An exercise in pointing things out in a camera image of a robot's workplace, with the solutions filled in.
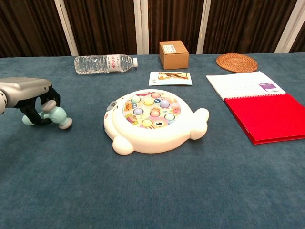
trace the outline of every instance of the white wall strip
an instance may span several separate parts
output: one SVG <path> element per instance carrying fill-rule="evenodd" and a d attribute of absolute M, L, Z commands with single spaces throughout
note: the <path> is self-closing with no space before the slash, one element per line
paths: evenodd
<path fill-rule="evenodd" d="M 66 6 L 63 0 L 54 0 L 57 8 L 57 12 L 59 14 L 59 18 L 61 20 L 63 31 L 66 35 L 67 43 L 72 56 L 78 56 L 78 50 L 76 47 L 74 35 L 72 32 L 72 28 L 70 25 L 69 17 L 67 14 Z"/>
<path fill-rule="evenodd" d="M 140 0 L 133 0 L 134 7 L 134 21 L 135 21 L 135 35 L 137 39 L 137 53 L 138 55 L 143 53 L 143 41 L 142 41 L 142 19 L 141 19 L 141 3 Z"/>
<path fill-rule="evenodd" d="M 288 53 L 305 21 L 305 0 L 297 0 L 275 53 Z"/>
<path fill-rule="evenodd" d="M 141 2 L 141 19 L 142 19 L 142 52 L 149 54 L 149 31 L 148 31 L 148 3 L 147 0 Z"/>
<path fill-rule="evenodd" d="M 210 6 L 211 6 L 211 0 L 204 0 L 196 54 L 202 54 L 203 52 L 205 32 L 209 19 Z"/>

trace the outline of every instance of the spiral binding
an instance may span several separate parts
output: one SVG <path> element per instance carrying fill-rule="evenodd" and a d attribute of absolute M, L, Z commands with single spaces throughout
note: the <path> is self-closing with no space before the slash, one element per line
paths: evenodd
<path fill-rule="evenodd" d="M 273 94 L 256 94 L 256 95 L 249 95 L 249 96 L 239 96 L 239 97 L 230 97 L 226 99 L 245 99 L 245 98 L 255 98 L 255 97 L 265 97 L 265 96 L 276 96 L 276 95 L 283 95 L 286 93 L 273 93 Z"/>

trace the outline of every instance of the notebook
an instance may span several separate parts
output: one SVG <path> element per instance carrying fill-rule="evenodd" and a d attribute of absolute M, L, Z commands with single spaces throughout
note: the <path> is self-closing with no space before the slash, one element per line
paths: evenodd
<path fill-rule="evenodd" d="M 305 107 L 262 72 L 206 77 L 254 145 L 305 138 Z"/>

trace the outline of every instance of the toy button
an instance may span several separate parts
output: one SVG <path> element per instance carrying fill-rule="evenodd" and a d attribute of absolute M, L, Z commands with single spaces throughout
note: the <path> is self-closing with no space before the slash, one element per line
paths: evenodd
<path fill-rule="evenodd" d="M 144 105 L 145 105 L 145 106 L 151 106 L 151 105 L 153 105 L 153 99 L 151 99 L 151 98 L 145 99 L 145 100 L 144 100 Z"/>
<path fill-rule="evenodd" d="M 171 120 L 175 119 L 175 116 L 173 114 L 166 114 L 165 119 L 168 120 L 168 121 L 171 121 Z"/>
<path fill-rule="evenodd" d="M 135 96 L 132 97 L 131 102 L 133 104 L 136 104 L 136 103 L 140 102 L 140 100 L 141 100 L 140 97 L 135 95 Z"/>
<path fill-rule="evenodd" d="M 151 115 L 151 117 L 159 117 L 160 112 L 159 111 L 151 111 L 150 115 Z"/>
<path fill-rule="evenodd" d="M 141 108 L 135 108 L 133 113 L 135 115 L 141 115 L 141 114 L 143 114 L 143 110 Z"/>
<path fill-rule="evenodd" d="M 142 126 L 144 126 L 144 127 L 150 127 L 152 124 L 153 124 L 153 122 L 149 119 L 145 119 L 142 122 Z"/>
<path fill-rule="evenodd" d="M 162 108 L 167 108 L 169 106 L 170 106 L 170 103 L 167 100 L 162 100 L 160 102 L 160 107 L 162 107 Z"/>
<path fill-rule="evenodd" d="M 152 98 L 154 98 L 154 99 L 160 98 L 160 94 L 154 92 L 154 93 L 152 93 Z"/>

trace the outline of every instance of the red notebook cover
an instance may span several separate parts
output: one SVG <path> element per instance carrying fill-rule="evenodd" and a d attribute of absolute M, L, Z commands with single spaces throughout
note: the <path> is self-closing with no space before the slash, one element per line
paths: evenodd
<path fill-rule="evenodd" d="M 254 145 L 305 138 L 305 107 L 287 93 L 224 102 Z"/>

